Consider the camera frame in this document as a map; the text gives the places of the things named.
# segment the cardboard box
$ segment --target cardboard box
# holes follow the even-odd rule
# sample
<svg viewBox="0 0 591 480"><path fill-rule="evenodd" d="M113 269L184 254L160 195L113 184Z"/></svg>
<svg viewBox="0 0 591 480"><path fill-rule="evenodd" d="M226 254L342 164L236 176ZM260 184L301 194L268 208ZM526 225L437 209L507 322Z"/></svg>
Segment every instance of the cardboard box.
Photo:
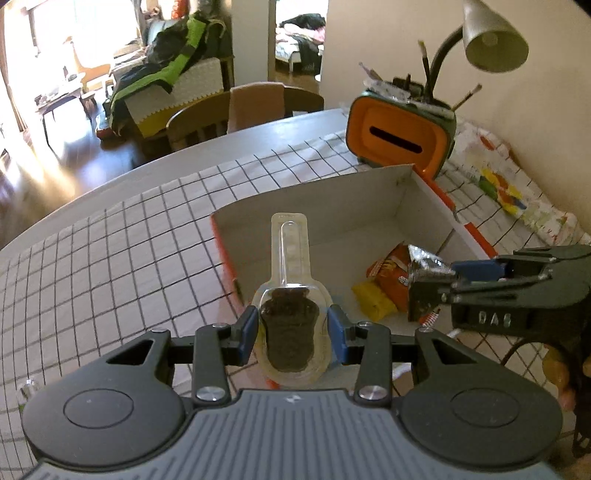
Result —
<svg viewBox="0 0 591 480"><path fill-rule="evenodd" d="M455 219L453 203L412 166L377 168L255 195L212 215L225 276L242 304L271 276L271 216L303 213L308 221L312 277L328 289L352 321L366 320L351 287L367 268L405 241L445 261L489 258L469 230ZM451 328L440 323L442 330ZM383 323L412 335L405 313Z"/></svg>

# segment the bed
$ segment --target bed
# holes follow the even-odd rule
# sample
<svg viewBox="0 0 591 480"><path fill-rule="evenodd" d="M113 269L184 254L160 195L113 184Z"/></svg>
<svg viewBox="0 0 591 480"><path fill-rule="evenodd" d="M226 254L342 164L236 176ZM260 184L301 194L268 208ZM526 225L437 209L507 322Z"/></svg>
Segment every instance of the bed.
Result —
<svg viewBox="0 0 591 480"><path fill-rule="evenodd" d="M318 55L324 53L324 44L318 45ZM290 67L290 73L294 71L294 64L301 63L300 48L293 38L291 41L275 43L275 58L284 61Z"/></svg>
<svg viewBox="0 0 591 480"><path fill-rule="evenodd" d="M275 28L275 58L289 65L290 73L294 71L294 64L302 63L302 67L310 69L313 63L313 69L319 73L320 60L316 57L316 47L318 57L324 53L324 28L326 26L326 13L300 14L295 17L283 17L283 12L277 12L277 26ZM303 40L303 46L306 48L305 55L300 52L300 41Z"/></svg>

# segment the dining table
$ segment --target dining table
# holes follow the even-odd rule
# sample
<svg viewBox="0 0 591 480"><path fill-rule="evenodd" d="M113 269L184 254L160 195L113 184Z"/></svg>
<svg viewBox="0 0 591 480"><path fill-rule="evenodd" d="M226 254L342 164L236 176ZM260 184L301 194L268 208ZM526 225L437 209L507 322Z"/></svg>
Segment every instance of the dining table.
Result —
<svg viewBox="0 0 591 480"><path fill-rule="evenodd" d="M349 151L346 126L346 112L331 109L180 150L64 205L0 251L3 480L36 462L17 399L26 379L51 384L148 330L181 337L236 321L244 306L223 274L210 215L252 195L370 169ZM466 189L483 224L500 210L486 195L471 200L475 192L452 168L438 182L457 204ZM491 358L511 347L507 337L476 332L458 339ZM508 366L550 388L540 373L543 354L532 346ZM254 355L227 372L233 395L268 388ZM399 387L403 394L411 385ZM177 366L173 388L189 394L190 365Z"/></svg>

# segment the orange container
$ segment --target orange container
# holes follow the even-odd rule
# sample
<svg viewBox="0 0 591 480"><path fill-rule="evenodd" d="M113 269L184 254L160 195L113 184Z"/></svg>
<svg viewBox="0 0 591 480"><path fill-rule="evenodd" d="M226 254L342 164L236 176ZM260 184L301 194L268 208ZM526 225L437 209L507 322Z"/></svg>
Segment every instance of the orange container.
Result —
<svg viewBox="0 0 591 480"><path fill-rule="evenodd" d="M455 116L444 119L365 92L351 105L346 140L362 160L383 167L414 164L433 179L452 151L455 132Z"/></svg>

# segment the desk lamp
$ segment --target desk lamp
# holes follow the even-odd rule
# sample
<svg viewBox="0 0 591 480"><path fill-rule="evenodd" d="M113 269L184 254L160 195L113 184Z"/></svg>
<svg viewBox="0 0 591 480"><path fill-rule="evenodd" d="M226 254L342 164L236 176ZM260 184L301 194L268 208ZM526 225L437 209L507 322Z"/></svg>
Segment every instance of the desk lamp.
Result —
<svg viewBox="0 0 591 480"><path fill-rule="evenodd" d="M441 44L431 64L430 86L435 87L443 59L460 40L466 58L484 72L510 72L524 64L529 53L525 39L505 18L480 0L464 0L464 23Z"/></svg>

